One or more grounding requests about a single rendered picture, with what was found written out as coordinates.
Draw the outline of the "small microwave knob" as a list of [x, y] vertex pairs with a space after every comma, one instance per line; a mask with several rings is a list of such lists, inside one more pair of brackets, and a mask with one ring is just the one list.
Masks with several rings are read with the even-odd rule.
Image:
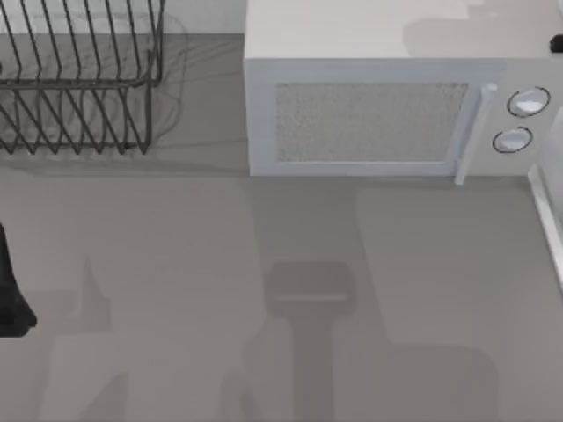
[[526, 149], [534, 139], [526, 127], [516, 127], [500, 131], [492, 140], [492, 146], [500, 154], [515, 154]]

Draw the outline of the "pale microwave oven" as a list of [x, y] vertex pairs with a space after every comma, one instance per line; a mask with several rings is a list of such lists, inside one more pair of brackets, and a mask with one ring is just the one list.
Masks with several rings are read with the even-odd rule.
[[[563, 0], [248, 0], [246, 59], [496, 60], [505, 69], [469, 177], [528, 174], [563, 106], [563, 55], [549, 41], [563, 33]], [[517, 91], [543, 87], [550, 104], [511, 115]], [[500, 154], [500, 132], [526, 127], [530, 146]]]

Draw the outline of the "white sink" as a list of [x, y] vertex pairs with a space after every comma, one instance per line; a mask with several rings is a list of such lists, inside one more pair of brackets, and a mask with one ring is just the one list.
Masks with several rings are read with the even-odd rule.
[[563, 106], [540, 147], [529, 181], [563, 296]]

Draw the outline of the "microwave oven door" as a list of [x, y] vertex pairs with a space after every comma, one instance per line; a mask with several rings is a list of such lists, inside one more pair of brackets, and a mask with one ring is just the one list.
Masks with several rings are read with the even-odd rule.
[[451, 177], [496, 60], [246, 59], [254, 176]]

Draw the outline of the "large microwave knob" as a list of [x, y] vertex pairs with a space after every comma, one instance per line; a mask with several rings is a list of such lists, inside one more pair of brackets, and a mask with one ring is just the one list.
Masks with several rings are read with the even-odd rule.
[[515, 92], [507, 102], [507, 109], [513, 116], [528, 118], [541, 113], [550, 102], [550, 92], [543, 87], [536, 86]]

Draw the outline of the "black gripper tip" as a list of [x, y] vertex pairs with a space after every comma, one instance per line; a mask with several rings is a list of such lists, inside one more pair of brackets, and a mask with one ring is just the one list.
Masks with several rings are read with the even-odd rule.
[[38, 318], [16, 281], [7, 237], [0, 222], [0, 338], [23, 338], [37, 323]]

